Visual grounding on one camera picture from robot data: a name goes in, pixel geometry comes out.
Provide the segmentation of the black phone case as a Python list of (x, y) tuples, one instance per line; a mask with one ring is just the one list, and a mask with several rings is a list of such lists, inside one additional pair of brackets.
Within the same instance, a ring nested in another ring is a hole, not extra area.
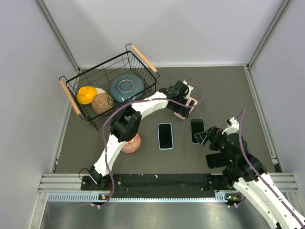
[(206, 162), (209, 168), (226, 167), (230, 164), (230, 160), (222, 153), (215, 153), (206, 155)]

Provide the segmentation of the pink phone case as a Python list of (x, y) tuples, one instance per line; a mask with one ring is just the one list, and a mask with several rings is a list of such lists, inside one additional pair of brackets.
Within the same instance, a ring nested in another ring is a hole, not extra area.
[[(186, 102), (187, 106), (196, 105), (196, 104), (198, 104), (198, 101), (196, 99), (193, 99), (192, 97), (189, 97), (188, 101)], [(194, 109), (194, 107), (191, 107), (188, 114), (190, 114), (193, 111), (193, 109)], [(174, 115), (182, 120), (186, 119), (186, 117), (183, 117), (181, 114), (179, 114), (177, 112), (174, 112)]]

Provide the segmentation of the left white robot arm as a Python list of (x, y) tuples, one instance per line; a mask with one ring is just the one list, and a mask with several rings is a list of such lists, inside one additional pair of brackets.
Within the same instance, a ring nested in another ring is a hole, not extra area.
[(143, 100), (126, 103), (115, 111), (106, 122), (110, 123), (110, 135), (105, 139), (104, 128), (102, 137), (104, 150), (97, 162), (90, 168), (91, 183), (97, 189), (103, 189), (108, 184), (107, 175), (123, 145), (132, 140), (138, 133), (143, 118), (155, 111), (168, 108), (173, 112), (187, 117), (192, 104), (187, 105), (193, 87), (187, 81), (178, 81), (174, 86), (162, 88)]

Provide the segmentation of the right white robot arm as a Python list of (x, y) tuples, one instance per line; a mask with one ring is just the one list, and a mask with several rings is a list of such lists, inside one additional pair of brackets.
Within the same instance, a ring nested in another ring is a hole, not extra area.
[(238, 131), (229, 134), (226, 130), (211, 126), (194, 136), (200, 145), (209, 142), (212, 151), (218, 151), (228, 159), (229, 164), (222, 171), (223, 185), (242, 193), (270, 228), (305, 227), (304, 216), (282, 194), (263, 164), (248, 152), (247, 143)]

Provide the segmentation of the teal phone black screen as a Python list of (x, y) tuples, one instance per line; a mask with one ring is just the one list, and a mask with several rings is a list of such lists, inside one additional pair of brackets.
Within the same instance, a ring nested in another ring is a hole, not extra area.
[(191, 138), (193, 144), (198, 144), (198, 140), (195, 134), (205, 131), (204, 120), (203, 119), (192, 119), (191, 120)]

